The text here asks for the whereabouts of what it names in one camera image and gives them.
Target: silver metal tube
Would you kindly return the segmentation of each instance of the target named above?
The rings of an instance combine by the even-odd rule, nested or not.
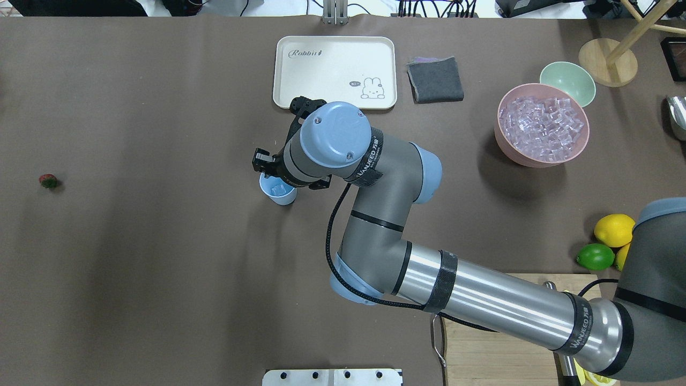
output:
[[[615,360],[622,343],[622,318],[617,307],[607,299],[592,299],[593,328],[589,340],[574,355],[581,367],[601,372]]]
[[[413,245],[399,295],[424,304],[440,268],[440,253]],[[443,312],[556,350],[568,340],[574,309],[568,296],[459,260]]]
[[[398,296],[425,304],[431,295],[440,268],[440,253],[435,249],[412,245],[410,261]]]

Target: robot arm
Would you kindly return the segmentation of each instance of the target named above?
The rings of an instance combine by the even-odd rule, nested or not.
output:
[[[320,188],[327,175],[359,186],[336,266],[354,288],[373,297],[398,295],[424,311],[574,356],[583,368],[612,378],[686,374],[686,198],[649,205],[614,301],[587,301],[403,240],[412,204],[428,201],[440,184],[438,158],[372,128],[345,102],[322,103],[302,118],[279,154],[258,149],[253,165],[296,187]],[[364,302],[336,284],[341,295]]]

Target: lemon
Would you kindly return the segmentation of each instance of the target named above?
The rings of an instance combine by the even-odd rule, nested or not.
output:
[[[601,218],[593,234],[610,248],[619,248],[631,242],[631,230],[636,222],[625,214],[609,214]]]
[[[629,253],[629,246],[631,243],[624,245],[617,251],[617,257],[615,258],[615,267],[620,271],[624,269],[624,262],[626,261],[626,254]]]
[[[584,374],[584,368],[576,362],[574,359],[574,367],[576,367],[576,376],[579,378],[579,385],[586,383],[586,374]]]
[[[612,386],[615,383],[617,383],[616,379],[612,379],[612,378],[608,378],[606,376],[594,374],[594,373],[586,371],[586,370],[584,370],[584,374],[586,375],[586,379],[588,379],[589,382],[595,386]]]

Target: table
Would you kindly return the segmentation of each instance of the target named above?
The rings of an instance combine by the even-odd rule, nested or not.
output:
[[[325,225],[343,182],[303,190],[290,207],[259,191],[252,153],[278,150],[292,119],[270,97],[276,42],[395,43],[398,102],[368,115],[444,166],[433,200],[410,214],[408,240],[501,271],[582,273],[573,256],[597,219],[684,194],[686,148],[663,125],[664,97],[684,86],[662,57],[665,35],[635,45],[632,83],[598,87],[589,145],[569,164],[507,160],[495,110],[547,63],[576,61],[588,40],[634,24],[0,19],[0,383],[259,385],[267,369],[348,366],[440,385],[429,315],[329,289]],[[405,63],[451,55],[465,100],[415,104]],[[40,188],[46,172],[63,186]]]

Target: white tray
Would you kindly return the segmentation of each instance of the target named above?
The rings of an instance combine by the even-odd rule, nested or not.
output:
[[[293,98],[343,101],[389,109],[397,98],[395,48],[382,36],[286,36],[276,44],[274,93],[288,109]]]

